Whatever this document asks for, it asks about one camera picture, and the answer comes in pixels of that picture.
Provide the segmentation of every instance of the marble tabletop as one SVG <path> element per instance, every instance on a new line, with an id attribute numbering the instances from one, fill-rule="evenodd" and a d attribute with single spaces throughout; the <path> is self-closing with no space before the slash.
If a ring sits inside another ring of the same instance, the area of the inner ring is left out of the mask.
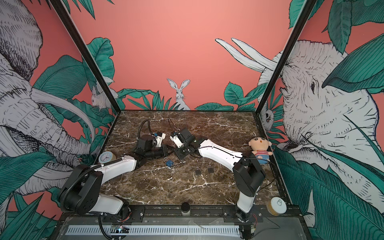
<path id="1" fill-rule="evenodd" d="M 168 117 L 179 129 L 187 127 L 195 136 L 205 136 L 225 148 L 245 152 L 250 150 L 248 141 L 258 135 L 253 113 L 250 112 L 198 112 L 198 111 L 123 111 L 107 140 L 104 151 L 116 157 L 129 153 L 136 146 L 137 131 L 141 122 L 150 119 L 153 132 L 166 133 L 163 144 L 174 146 L 169 134 L 174 130 Z M 141 134 L 148 134 L 147 125 Z M 167 167 L 165 162 L 174 165 Z M 212 166 L 214 173 L 208 173 Z M 196 175 L 199 168 L 201 175 Z M 266 179 L 262 186 L 273 179 L 268 164 L 262 165 Z M 236 204 L 239 190 L 233 173 L 208 158 L 185 157 L 182 161 L 174 154 L 167 159 L 148 161 L 139 169 L 122 174 L 101 186 L 101 193 L 117 195 L 130 204 Z M 261 190 L 256 204 L 265 205 L 272 197 L 279 196 L 276 182 Z"/>

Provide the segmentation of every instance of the rabbit head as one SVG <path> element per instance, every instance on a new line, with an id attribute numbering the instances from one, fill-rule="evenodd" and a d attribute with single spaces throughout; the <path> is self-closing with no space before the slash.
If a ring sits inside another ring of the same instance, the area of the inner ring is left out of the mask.
<path id="1" fill-rule="evenodd" d="M 167 78 L 169 85 L 176 90 L 176 99 L 183 99 L 184 94 L 183 94 L 183 88 L 185 88 L 189 84 L 189 80 L 184 80 L 180 86 L 180 88 L 177 87 L 177 84 L 172 81 L 171 79 Z"/>

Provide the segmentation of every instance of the white robotic arm segment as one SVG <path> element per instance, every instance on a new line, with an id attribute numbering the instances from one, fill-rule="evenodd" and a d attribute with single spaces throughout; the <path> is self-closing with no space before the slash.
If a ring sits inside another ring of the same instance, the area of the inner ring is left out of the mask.
<path id="1" fill-rule="evenodd" d="M 231 172 L 233 166 L 243 157 L 241 152 L 235 152 L 211 140 L 205 140 L 200 144 L 199 153 L 203 157 L 210 158 L 228 168 Z"/>
<path id="2" fill-rule="evenodd" d="M 134 159 L 134 157 L 125 155 L 120 162 L 107 166 L 102 166 L 100 168 L 95 169 L 95 171 L 103 173 L 103 180 L 101 181 L 101 184 L 103 184 L 106 181 L 117 177 L 123 173 L 132 172 L 136 167 L 136 163 L 137 161 Z"/>

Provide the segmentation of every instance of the black padlock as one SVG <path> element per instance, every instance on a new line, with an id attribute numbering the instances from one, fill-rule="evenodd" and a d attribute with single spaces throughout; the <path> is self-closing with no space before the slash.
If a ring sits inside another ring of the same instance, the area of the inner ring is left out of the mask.
<path id="1" fill-rule="evenodd" d="M 196 167 L 195 175 L 196 176 L 200 176 L 201 175 L 201 170 L 198 167 Z"/>
<path id="2" fill-rule="evenodd" d="M 214 173 L 214 172 L 215 172 L 214 168 L 211 165 L 209 165 L 208 166 L 208 173 Z"/>

